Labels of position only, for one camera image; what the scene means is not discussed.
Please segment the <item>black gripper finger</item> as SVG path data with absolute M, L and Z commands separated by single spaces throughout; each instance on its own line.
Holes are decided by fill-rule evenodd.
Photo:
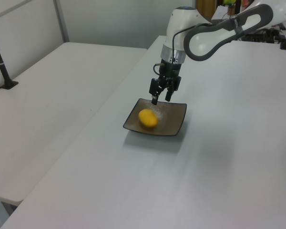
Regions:
M 164 90 L 163 84 L 161 84 L 160 79 L 152 79 L 150 88 L 149 88 L 149 93 L 152 95 L 152 104 L 157 105 L 158 103 L 158 97 L 160 93 Z
M 166 87 L 167 93 L 165 96 L 165 100 L 169 102 L 171 100 L 173 93 L 175 91 L 177 91 L 179 88 L 179 85 L 181 82 L 181 77 L 177 76 L 177 77 L 173 77 L 173 78 L 167 78 L 166 81 L 167 81 L 167 87 Z

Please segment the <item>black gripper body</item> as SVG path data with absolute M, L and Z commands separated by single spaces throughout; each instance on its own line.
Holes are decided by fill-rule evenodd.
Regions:
M 181 66 L 181 64 L 172 64 L 171 62 L 161 60 L 158 79 L 162 88 L 168 88 L 172 92 L 178 90 L 181 82 L 181 77 L 179 76 Z

